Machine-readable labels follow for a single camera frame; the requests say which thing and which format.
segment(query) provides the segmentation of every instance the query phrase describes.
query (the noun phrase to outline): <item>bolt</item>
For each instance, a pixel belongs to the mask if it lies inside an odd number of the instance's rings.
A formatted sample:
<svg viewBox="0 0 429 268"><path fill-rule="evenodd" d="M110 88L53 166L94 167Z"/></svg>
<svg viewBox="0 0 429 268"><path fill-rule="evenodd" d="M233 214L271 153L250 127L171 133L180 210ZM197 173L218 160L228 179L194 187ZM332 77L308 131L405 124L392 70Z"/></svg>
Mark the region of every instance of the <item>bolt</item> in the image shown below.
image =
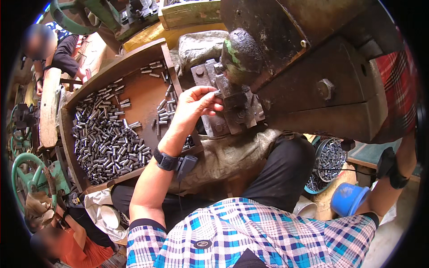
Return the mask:
<svg viewBox="0 0 429 268"><path fill-rule="evenodd" d="M198 76L201 76L201 75L203 75L204 70L202 68L198 68L195 72Z"/></svg>
<svg viewBox="0 0 429 268"><path fill-rule="evenodd" d="M220 131L222 131L222 129L224 129L224 127L223 127L221 124L216 124L216 126L214 127L214 129L215 129L217 132L220 132Z"/></svg>
<svg viewBox="0 0 429 268"><path fill-rule="evenodd" d="M324 100L330 100L332 98L334 89L334 84L326 78L317 82L317 90Z"/></svg>
<svg viewBox="0 0 429 268"><path fill-rule="evenodd" d="M237 116L239 118L243 118L245 115L246 115L245 111L240 111L240 112L237 113Z"/></svg>

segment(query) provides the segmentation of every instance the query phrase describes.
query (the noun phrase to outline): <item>blue plastic cup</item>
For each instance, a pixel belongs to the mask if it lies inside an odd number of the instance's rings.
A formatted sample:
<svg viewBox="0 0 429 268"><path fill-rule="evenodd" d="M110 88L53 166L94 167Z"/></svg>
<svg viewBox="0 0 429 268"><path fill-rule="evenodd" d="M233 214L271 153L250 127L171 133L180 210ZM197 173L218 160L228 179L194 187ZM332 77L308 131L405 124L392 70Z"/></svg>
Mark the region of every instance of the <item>blue plastic cup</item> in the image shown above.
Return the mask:
<svg viewBox="0 0 429 268"><path fill-rule="evenodd" d="M340 217L354 215L370 192L368 187L359 187L343 182L338 186L331 198L331 208Z"/></svg>

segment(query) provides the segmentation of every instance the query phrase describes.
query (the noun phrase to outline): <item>blue and pink plaid shirt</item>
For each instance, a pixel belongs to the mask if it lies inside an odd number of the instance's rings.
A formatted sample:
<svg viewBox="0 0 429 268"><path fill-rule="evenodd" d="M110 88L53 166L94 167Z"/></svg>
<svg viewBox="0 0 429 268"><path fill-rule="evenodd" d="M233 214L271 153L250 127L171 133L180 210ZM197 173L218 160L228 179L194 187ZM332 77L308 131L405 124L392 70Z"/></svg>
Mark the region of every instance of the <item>blue and pink plaid shirt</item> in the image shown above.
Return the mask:
<svg viewBox="0 0 429 268"><path fill-rule="evenodd" d="M359 267L375 230L366 215L321 221L228 198L169 233L153 220L131 223L127 267L233 267L247 249L267 267Z"/></svg>

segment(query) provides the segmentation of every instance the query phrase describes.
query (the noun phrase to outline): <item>wooden tray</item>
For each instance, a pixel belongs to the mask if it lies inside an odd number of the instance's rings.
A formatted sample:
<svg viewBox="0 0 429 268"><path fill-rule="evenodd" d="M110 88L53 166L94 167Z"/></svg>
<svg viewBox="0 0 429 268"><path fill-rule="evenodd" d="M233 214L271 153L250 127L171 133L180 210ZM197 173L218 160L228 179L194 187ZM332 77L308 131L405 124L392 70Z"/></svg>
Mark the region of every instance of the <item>wooden tray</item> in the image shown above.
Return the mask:
<svg viewBox="0 0 429 268"><path fill-rule="evenodd" d="M166 133L168 127L162 125L161 136L156 135L156 129L152 128L152 119L156 116L156 108L165 97L165 92L168 88L168 83L164 83L162 78L142 74L140 68L157 60L165 60L169 74L173 81L174 89L177 96L182 92L181 86L174 71L174 66L171 61L168 46L164 38L155 40L138 49L128 53L123 58L108 65L106 68L94 75L88 83L77 90L69 101L60 110L60 133L64 146L64 153L67 163L70 167L73 180L76 182L80 192L85 194L100 191L119 182L139 176L143 168L133 170L130 173L122 175L116 179L105 182L100 185L91 185L88 176L80 167L77 157L74 154L75 138L72 136L72 120L76 112L78 101L85 99L88 94L98 91L113 81L123 77L124 93L120 94L119 100L126 98L130 99L131 107L121 109L125 111L125 115L121 115L119 119L126 118L128 123L140 121L142 127L135 128L140 138L145 140L145 144L150 148L156 148L161 137ZM154 73L160 73L163 69L158 68ZM198 138L197 132L192 133L195 147L183 151L183 154L196 154L202 151L202 145Z"/></svg>
<svg viewBox="0 0 429 268"><path fill-rule="evenodd" d="M165 30L222 22L221 0L188 1L166 6L167 1L160 1L158 11Z"/></svg>

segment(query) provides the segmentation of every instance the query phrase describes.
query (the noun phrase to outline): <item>plaid shirt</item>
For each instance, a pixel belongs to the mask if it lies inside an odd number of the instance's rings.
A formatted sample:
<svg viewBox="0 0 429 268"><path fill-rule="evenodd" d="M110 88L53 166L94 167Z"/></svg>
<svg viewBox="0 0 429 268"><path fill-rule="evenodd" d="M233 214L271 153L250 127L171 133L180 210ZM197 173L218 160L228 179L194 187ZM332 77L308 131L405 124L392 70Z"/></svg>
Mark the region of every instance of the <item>plaid shirt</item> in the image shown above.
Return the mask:
<svg viewBox="0 0 429 268"><path fill-rule="evenodd" d="M168 234L153 220L131 223L127 267L233 267L246 249L267 267L359 267L375 230L364 215L320 221L229 198Z"/></svg>
<svg viewBox="0 0 429 268"><path fill-rule="evenodd" d="M375 59L387 100L387 118L371 143L394 142L415 128L416 100L419 88L417 68L405 44L405 50Z"/></svg>

